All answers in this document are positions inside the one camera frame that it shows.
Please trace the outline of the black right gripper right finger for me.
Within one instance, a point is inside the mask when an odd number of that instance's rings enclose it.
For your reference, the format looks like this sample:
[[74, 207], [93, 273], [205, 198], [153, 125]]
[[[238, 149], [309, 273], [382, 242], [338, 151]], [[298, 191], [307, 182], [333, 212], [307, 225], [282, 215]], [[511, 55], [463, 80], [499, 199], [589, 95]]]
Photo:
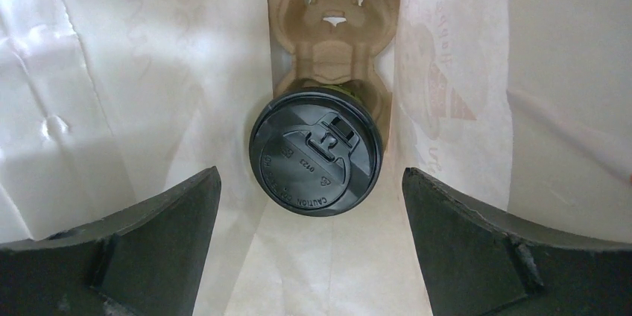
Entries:
[[629, 315], [631, 246], [519, 218], [407, 168], [402, 193], [435, 315]]

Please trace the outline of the brown paper takeout bag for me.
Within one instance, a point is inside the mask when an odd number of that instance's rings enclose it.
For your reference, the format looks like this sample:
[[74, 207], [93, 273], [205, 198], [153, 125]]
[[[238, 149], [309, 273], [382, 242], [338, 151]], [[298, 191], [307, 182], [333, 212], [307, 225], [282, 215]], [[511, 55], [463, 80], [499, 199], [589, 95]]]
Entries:
[[1, 0], [1, 246], [217, 168], [191, 315], [435, 315], [402, 193], [417, 168], [631, 246], [631, 0], [400, 0], [379, 179], [309, 217], [258, 184], [253, 124], [291, 69], [268, 0]]

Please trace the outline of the green paper coffee cup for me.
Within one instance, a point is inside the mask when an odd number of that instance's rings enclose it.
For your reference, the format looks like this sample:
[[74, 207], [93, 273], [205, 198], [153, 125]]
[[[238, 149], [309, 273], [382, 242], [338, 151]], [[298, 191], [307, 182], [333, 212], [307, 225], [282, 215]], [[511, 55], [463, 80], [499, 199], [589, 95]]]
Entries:
[[331, 89], [333, 91], [343, 93], [343, 94], [353, 98], [354, 100], [358, 101], [359, 103], [362, 102], [360, 97], [357, 94], [355, 94], [354, 91], [349, 90], [349, 89], [345, 88], [344, 86], [341, 86], [341, 85], [324, 85], [323, 88]]

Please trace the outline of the brown pulp cup carrier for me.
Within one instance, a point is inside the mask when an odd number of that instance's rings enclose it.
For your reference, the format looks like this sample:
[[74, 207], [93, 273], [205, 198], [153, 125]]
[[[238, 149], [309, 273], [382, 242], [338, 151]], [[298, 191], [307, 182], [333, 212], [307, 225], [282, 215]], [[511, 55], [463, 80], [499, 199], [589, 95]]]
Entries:
[[308, 86], [354, 91], [386, 146], [392, 93], [375, 59], [396, 35], [400, 0], [268, 0], [271, 33], [290, 54], [291, 69], [274, 96]]

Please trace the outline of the black plastic cup lid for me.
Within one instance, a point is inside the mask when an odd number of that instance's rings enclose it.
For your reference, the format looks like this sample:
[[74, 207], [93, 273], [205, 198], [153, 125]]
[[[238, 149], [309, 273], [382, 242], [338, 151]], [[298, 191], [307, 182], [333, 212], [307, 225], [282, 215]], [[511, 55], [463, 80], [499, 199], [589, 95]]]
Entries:
[[270, 101], [253, 124], [248, 152], [271, 200], [299, 215], [329, 217], [371, 193], [384, 145], [364, 102], [320, 86]]

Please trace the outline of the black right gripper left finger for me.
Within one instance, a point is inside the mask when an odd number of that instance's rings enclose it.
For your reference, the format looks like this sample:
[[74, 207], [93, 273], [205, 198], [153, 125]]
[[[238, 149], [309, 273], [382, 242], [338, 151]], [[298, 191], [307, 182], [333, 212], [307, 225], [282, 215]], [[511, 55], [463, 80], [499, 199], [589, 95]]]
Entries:
[[3, 315], [191, 315], [221, 196], [218, 169], [40, 241], [1, 246]]

